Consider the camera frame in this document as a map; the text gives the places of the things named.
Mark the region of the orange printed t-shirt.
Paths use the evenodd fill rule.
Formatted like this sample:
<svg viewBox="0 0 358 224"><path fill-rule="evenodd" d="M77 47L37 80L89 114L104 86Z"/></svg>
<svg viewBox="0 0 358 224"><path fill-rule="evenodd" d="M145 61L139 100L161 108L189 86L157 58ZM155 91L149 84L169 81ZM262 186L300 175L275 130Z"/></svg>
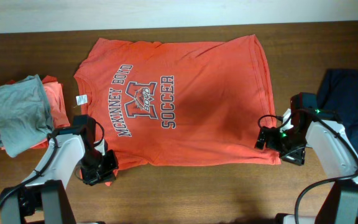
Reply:
<svg viewBox="0 0 358 224"><path fill-rule="evenodd" d="M227 42L98 39L74 76L83 114L120 170L153 166L278 165L256 149L275 126L270 71L255 35Z"/></svg>

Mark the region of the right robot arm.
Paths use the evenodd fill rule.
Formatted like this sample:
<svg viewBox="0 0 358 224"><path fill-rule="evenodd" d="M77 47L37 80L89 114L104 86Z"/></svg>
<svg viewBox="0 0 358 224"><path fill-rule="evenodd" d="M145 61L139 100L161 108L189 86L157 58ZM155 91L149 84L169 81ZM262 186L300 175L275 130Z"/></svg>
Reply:
<svg viewBox="0 0 358 224"><path fill-rule="evenodd" d="M334 111L318 108L316 95L299 93L290 100L290 108L278 127L260 127L257 149L273 149L281 160L302 166L305 149L316 153L326 179L307 186L298 196L292 214L279 213L275 223L358 223L358 154L351 145L345 127ZM318 214L301 216L302 198L311 189L331 184Z"/></svg>

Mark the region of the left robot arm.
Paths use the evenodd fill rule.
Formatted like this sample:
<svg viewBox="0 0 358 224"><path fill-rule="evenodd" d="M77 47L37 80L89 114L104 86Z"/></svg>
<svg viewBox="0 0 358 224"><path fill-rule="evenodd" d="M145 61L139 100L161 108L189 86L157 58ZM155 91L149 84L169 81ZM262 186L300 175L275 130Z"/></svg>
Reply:
<svg viewBox="0 0 358 224"><path fill-rule="evenodd" d="M41 211L41 223L75 223L66 193L72 175L93 186L113 182L118 161L103 138L96 137L102 125L88 115L74 117L73 125L47 135L48 149L36 168L21 183L0 194L2 223L23 224Z"/></svg>

